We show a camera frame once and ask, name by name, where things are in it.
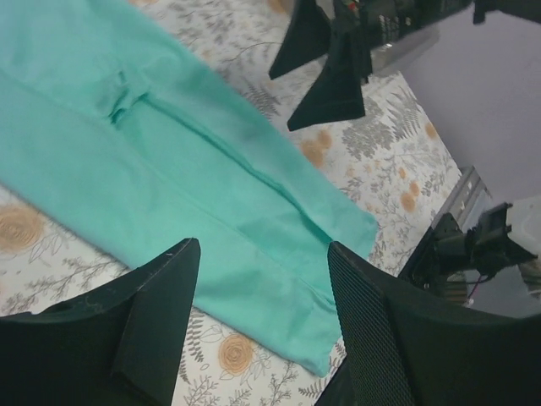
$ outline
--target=green trousers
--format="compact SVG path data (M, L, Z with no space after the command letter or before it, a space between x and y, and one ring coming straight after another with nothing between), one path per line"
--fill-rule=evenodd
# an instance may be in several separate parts
M195 237L194 305L319 376L326 263L377 224L124 0L0 3L0 182L135 268Z

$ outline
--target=black clamp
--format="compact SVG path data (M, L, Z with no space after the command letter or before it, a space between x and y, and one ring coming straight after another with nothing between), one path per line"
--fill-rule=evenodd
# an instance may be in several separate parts
M364 116L362 80L372 74L364 6L333 0L335 19L329 21L315 0L298 0L292 21L270 78L305 65L328 53L325 66L304 99L287 121L293 131L318 123L350 120Z

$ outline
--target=orange rose print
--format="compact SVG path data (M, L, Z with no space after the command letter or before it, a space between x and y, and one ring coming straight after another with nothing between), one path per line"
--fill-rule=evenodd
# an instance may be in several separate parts
M301 151L315 167L322 167L325 163L324 149L317 141L306 140L301 144Z
M426 131L426 135L431 139L435 140L438 138L438 132L436 131L435 126L432 123L428 123L424 126L424 130Z
M408 213L412 213L415 210L415 198L410 193L402 193L400 202L404 210Z
M42 236L45 222L30 206L0 207L0 251L15 254L34 245Z
M320 145L325 148L326 150L328 150L329 148L331 148L331 145L332 145L332 137L331 137L331 133L329 132L328 129L322 129L319 133L318 133L318 142L320 143Z
M274 11L277 14L284 14L286 10L284 9L284 6L281 5L280 0L267 0L269 7L272 11Z
M419 190L419 185L415 181L409 184L409 191L412 192L412 195L414 195L415 197L419 196L419 194L421 193L421 191Z
M252 362L252 341L242 334L232 334L220 345L218 360L222 369L233 376L242 375Z

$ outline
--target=gray leaf print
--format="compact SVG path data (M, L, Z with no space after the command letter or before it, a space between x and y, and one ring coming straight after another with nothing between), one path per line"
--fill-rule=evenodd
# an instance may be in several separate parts
M295 381L298 377L298 372L295 371L295 364L291 361L286 362L284 373L281 378L277 378L276 374L272 374L270 378L270 397L261 398L260 406L277 406L284 399L291 399L291 391L287 389L289 382Z
M342 141L351 156L362 160L363 157L372 158L379 148L390 151L394 137L389 126L383 124L380 118L366 116L344 129Z
M372 252L369 255L369 262L381 268L383 266L383 258L385 256L385 252L387 250L387 244L385 240L382 238L383 233L378 234L378 239L375 242L374 248L372 249Z
M390 100L389 119L396 141L414 137L421 129L419 116L422 113L415 95L409 89L392 93L396 100Z
M188 387L188 396L184 396L186 406L217 406L220 397L214 392L218 388L218 383L214 382L210 376L200 376L199 380L194 380Z
M192 307L189 315L188 328L186 329L186 338L184 345L188 347L189 354L195 358L197 362L203 362L205 356L201 350L201 334L205 313Z
M118 263L111 257L100 255L92 262L86 263L81 258L71 258L63 260L63 265L67 266L72 273L60 277L48 276L41 277L36 281L25 284L28 292L17 293L9 297L2 306L2 313L12 315L27 311L32 305L36 304L40 297L47 297L55 302L63 299L68 294L68 289L79 282L80 293L92 289L92 281L102 273L116 269Z
M200 13L199 16L204 21L205 34L213 35L213 42L217 45L223 45L235 28L234 13L220 10L220 7L214 11Z
M219 324L211 326L208 330L201 333L199 340L203 343L216 343L223 338L223 332Z
M358 177L350 178L347 180L347 185L343 188L340 188L342 192L344 192L347 197L349 197L351 200L353 200L355 203L359 203L359 201L362 198L361 194L361 188L363 185L363 180Z
M177 29L173 34L188 48L203 35L203 30L194 27L182 27Z
M195 13L195 11L190 11L188 7L181 3L168 4L167 9L175 14L177 19L181 19L186 25L192 22Z
M344 356L345 356L346 349L343 348L342 345L339 344L339 343L336 344L336 347L338 349L338 352L340 353L342 351L344 353ZM337 358L334 358L334 359L331 358L330 364L331 364L331 371L329 372L327 377L321 378L321 379L315 381L313 384L311 384L308 387L300 387L298 389L298 392L301 395L306 396L307 398L311 398L311 399L314 399L314 400L319 398L321 396L321 393L323 393L323 391L325 390L325 388L329 384L329 381L331 380L331 376L335 375L336 370L338 370L338 368L342 364L342 360L337 359Z
M183 348L183 353L180 357L180 367L178 368L178 376L180 376L184 382L189 383L188 369L186 368L186 350Z
M29 263L40 258L46 251L50 251L51 255L55 255L63 246L63 236L60 233L51 233L45 236L41 241L32 247L30 252Z
M251 391L249 389L235 389L235 395L229 397L229 406L244 406L244 401L248 400Z
M264 86L252 85L247 80L247 91L241 92L242 96L248 99L267 119L273 115L278 115L276 106L280 106L280 101L274 97Z
M446 173L431 173L430 178L424 181L421 194L430 196L432 193L439 193L440 187L445 184Z

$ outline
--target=table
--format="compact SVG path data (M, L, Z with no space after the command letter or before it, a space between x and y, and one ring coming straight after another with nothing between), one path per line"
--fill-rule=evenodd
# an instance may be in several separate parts
M402 76L374 78L363 88L366 118L290 133L286 121L320 65L268 79L287 28L278 0L132 3L248 98L360 208L375 214L380 232L369 260L396 275L460 177ZM127 271L0 188L0 314L44 310ZM320 379L193 309L173 405L311 405L344 356L339 342L331 373Z

